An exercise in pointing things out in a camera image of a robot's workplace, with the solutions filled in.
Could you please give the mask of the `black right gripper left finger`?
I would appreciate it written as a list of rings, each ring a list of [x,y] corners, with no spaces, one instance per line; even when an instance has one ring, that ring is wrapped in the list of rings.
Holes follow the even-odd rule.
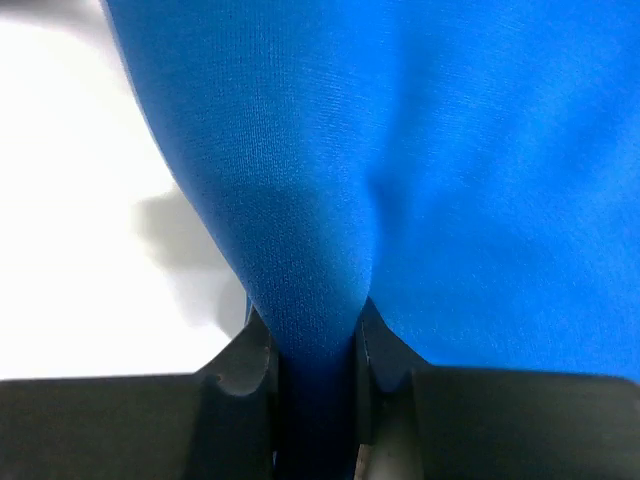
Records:
[[[278,352],[262,319],[191,374],[7,380],[5,479],[269,479]]]

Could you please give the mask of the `blue garment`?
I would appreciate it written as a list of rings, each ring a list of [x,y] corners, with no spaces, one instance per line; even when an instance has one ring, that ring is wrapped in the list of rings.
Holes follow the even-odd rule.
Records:
[[[283,479],[353,471],[372,300],[437,365],[639,376],[635,1],[110,1],[283,357]]]

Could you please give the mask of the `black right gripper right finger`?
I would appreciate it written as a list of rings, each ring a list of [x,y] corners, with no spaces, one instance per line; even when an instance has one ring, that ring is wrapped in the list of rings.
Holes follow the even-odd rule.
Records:
[[[366,301],[354,335],[356,470],[403,404],[421,479],[636,479],[639,386],[619,377],[438,367]]]

